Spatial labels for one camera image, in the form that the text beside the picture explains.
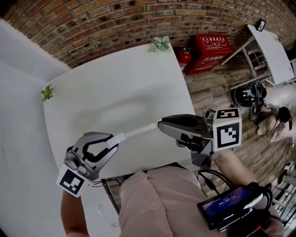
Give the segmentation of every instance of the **display screen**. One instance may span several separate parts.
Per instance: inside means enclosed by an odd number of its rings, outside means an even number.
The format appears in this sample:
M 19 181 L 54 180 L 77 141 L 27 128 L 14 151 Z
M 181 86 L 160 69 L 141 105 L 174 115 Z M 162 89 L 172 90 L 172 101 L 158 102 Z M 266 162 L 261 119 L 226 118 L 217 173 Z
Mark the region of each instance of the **display screen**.
M 227 194 L 226 196 L 211 203 L 205 204 L 202 207 L 210 217 L 213 217 L 235 206 L 240 201 L 250 197 L 252 194 L 253 193 L 251 191 L 239 187 L 233 192 Z

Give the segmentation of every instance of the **small potted plant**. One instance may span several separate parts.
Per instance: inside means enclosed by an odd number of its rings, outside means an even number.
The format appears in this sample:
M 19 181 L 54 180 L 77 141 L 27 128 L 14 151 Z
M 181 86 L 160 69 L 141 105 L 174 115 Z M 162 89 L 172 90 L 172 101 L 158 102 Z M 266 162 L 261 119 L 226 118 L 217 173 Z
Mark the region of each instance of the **small potted plant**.
M 155 48 L 153 51 L 156 53 L 170 53 L 171 48 L 169 46 L 170 41 L 168 40 L 168 36 L 164 36 L 163 38 L 155 37 L 153 39 L 153 43 L 155 44 Z
M 54 88 L 50 87 L 50 84 L 45 87 L 44 90 L 41 91 L 41 94 L 43 95 L 42 102 L 44 103 L 45 101 L 49 100 L 50 98 L 54 97 L 53 95 L 53 90 Z

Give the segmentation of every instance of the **red fire extinguisher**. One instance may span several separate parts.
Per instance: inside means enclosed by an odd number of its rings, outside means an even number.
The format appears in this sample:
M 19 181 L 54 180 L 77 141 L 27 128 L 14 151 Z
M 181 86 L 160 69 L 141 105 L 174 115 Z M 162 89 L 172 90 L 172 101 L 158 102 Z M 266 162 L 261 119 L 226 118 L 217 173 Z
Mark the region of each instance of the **red fire extinguisher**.
M 191 59 L 192 59 L 192 54 L 190 53 L 190 49 L 183 48 L 177 51 L 177 60 L 181 68 L 181 71 L 183 71 L 183 69 Z

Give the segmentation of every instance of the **red box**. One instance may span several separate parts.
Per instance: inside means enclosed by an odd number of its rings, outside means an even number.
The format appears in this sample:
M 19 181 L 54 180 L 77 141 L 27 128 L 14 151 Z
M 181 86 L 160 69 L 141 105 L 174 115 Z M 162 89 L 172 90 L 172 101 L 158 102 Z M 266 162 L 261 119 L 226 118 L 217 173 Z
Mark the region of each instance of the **red box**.
M 193 35 L 188 48 L 192 48 L 193 57 L 184 69 L 186 75 L 210 71 L 233 53 L 225 35 Z

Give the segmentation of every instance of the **white table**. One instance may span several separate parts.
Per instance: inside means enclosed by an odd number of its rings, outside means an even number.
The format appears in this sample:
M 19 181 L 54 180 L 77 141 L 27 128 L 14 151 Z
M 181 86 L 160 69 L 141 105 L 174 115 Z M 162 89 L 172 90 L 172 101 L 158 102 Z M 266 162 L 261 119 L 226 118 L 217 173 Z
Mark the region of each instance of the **white table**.
M 234 57 L 238 52 L 242 50 L 251 68 L 253 78 L 247 80 L 246 82 L 237 84 L 234 87 L 231 87 L 231 89 L 245 85 L 249 82 L 258 80 L 266 76 L 269 77 L 266 77 L 264 80 L 271 80 L 271 84 L 273 85 L 277 85 L 294 78 L 291 64 L 277 35 L 266 30 L 260 32 L 256 30 L 253 25 L 248 25 L 248 28 L 253 36 L 250 37 L 248 41 L 245 42 L 236 52 L 234 52 L 225 61 L 223 61 L 221 65 L 225 64 L 230 58 Z M 246 52 L 245 47 L 254 40 L 256 40 L 259 48 Z M 265 60 L 261 61 L 262 63 L 259 66 L 254 67 L 252 65 L 252 61 L 249 58 L 249 55 L 258 51 L 262 52 Z M 257 76 L 255 71 L 265 66 L 268 67 L 267 72 Z
M 160 118 L 194 114 L 174 53 L 152 44 L 123 50 L 53 79 L 56 95 L 44 103 L 46 125 L 58 168 L 66 149 L 83 133 L 127 133 Z M 126 175 L 190 158 L 187 148 L 159 129 L 128 138 L 100 171 L 100 178 Z

